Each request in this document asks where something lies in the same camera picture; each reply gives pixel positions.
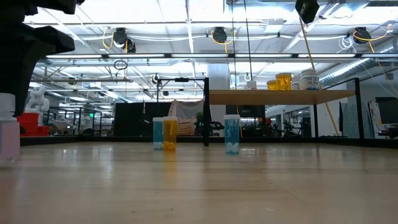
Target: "white robot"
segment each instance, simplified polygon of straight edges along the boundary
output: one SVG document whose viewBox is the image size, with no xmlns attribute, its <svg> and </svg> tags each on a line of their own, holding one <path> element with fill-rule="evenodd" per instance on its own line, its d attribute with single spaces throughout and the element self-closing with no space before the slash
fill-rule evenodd
<svg viewBox="0 0 398 224">
<path fill-rule="evenodd" d="M 38 113 L 39 114 L 39 126 L 42 125 L 43 112 L 47 112 L 50 109 L 50 102 L 44 98 L 46 89 L 44 87 L 35 87 L 30 93 L 29 102 L 26 104 L 25 113 Z"/>
</svg>

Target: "shelf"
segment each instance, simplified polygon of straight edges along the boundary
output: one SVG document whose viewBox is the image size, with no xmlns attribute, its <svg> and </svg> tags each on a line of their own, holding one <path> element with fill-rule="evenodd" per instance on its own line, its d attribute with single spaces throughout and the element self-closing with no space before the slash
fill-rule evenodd
<svg viewBox="0 0 398 224">
<path fill-rule="evenodd" d="M 354 95 L 354 90 L 210 90 L 210 104 L 315 105 Z"/>
</svg>

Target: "yellow container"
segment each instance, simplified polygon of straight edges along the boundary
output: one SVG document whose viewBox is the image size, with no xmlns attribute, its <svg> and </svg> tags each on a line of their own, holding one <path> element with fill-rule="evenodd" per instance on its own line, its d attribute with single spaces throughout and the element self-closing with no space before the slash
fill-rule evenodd
<svg viewBox="0 0 398 224">
<path fill-rule="evenodd" d="M 164 117 L 163 150 L 175 151 L 177 148 L 177 117 Z"/>
<path fill-rule="evenodd" d="M 292 74 L 279 73 L 276 76 L 276 84 L 278 90 L 291 90 L 292 89 Z"/>
<path fill-rule="evenodd" d="M 267 82 L 268 90 L 278 90 L 278 86 L 276 84 L 276 80 L 269 80 Z"/>
</svg>

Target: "wooden floor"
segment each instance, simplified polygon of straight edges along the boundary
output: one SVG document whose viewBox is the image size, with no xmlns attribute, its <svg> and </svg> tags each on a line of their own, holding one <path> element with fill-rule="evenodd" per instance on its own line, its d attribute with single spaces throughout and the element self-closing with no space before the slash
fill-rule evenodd
<svg viewBox="0 0 398 224">
<path fill-rule="evenodd" d="M 315 144 L 24 147 L 0 223 L 398 223 L 398 151 Z"/>
</svg>

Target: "plastic container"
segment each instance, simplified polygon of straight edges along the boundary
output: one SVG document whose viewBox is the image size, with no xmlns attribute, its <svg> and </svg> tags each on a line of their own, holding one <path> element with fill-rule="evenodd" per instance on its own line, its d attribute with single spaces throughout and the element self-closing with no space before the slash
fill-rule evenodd
<svg viewBox="0 0 398 224">
<path fill-rule="evenodd" d="M 175 151 L 177 148 L 177 117 L 163 118 L 163 150 Z"/>
<path fill-rule="evenodd" d="M 314 69 L 307 69 L 302 71 L 300 78 L 301 90 L 319 90 L 319 78 Z"/>
<path fill-rule="evenodd" d="M 292 89 L 292 74 L 279 73 L 275 76 L 278 90 L 291 90 Z"/>
<path fill-rule="evenodd" d="M 154 118 L 154 150 L 163 150 L 163 118 Z"/>
<path fill-rule="evenodd" d="M 239 115 L 224 116 L 224 139 L 226 153 L 239 153 L 239 123 L 241 117 Z"/>
<path fill-rule="evenodd" d="M 269 80 L 267 82 L 268 90 L 278 90 L 278 86 L 276 85 L 276 80 Z"/>
<path fill-rule="evenodd" d="M 300 81 L 292 82 L 292 90 L 300 90 Z"/>
</svg>

